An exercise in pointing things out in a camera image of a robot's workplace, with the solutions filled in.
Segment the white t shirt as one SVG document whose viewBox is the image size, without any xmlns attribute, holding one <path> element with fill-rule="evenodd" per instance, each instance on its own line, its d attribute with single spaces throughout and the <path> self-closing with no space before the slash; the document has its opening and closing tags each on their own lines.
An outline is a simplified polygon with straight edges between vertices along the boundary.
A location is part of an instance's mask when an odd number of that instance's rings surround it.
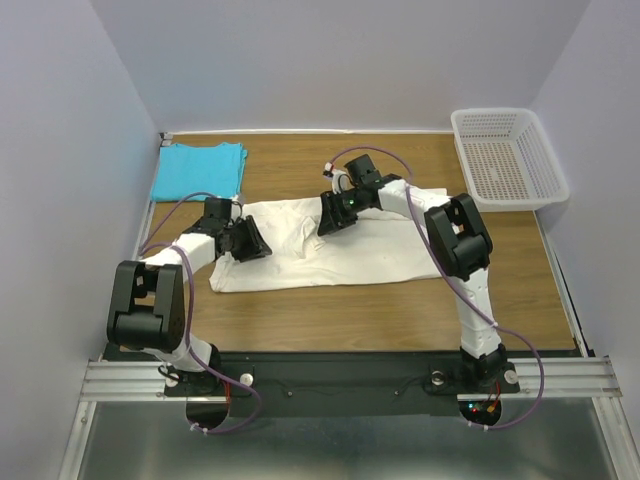
<svg viewBox="0 0 640 480">
<path fill-rule="evenodd" d="M 239 262 L 226 255 L 209 278 L 217 293 L 369 285 L 438 278 L 412 220 L 368 209 L 356 224 L 320 237 L 320 199 L 247 204 L 272 254 Z"/>
</svg>

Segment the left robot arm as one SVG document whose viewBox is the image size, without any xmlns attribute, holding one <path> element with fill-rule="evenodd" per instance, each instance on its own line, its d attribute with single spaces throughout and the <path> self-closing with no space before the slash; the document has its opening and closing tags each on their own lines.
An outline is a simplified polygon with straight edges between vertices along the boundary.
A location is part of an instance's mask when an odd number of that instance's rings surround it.
<svg viewBox="0 0 640 480">
<path fill-rule="evenodd" d="M 108 340 L 128 350 L 153 355 L 167 366 L 166 379 L 188 379 L 199 393 L 215 392 L 233 381 L 224 376 L 220 353 L 192 333 L 194 274 L 224 256 L 246 262 L 272 254 L 255 219 L 243 214 L 235 198 L 205 196 L 203 214 L 174 241 L 143 252 L 158 252 L 121 262 L 115 272 L 107 317 Z"/>
</svg>

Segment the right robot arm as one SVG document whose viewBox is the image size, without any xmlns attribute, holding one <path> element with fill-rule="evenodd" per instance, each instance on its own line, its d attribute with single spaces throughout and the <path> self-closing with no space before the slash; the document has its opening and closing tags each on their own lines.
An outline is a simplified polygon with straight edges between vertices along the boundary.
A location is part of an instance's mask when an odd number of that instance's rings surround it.
<svg viewBox="0 0 640 480">
<path fill-rule="evenodd" d="M 343 170 L 328 162 L 323 175 L 331 181 L 331 189 L 320 195 L 317 234 L 350 227 L 368 209 L 413 221 L 436 269 L 456 296 L 461 381 L 472 390 L 495 382 L 507 359 L 489 295 L 493 242 L 472 197 L 460 194 L 437 200 L 396 174 L 383 176 L 368 155 L 348 162 Z"/>
</svg>

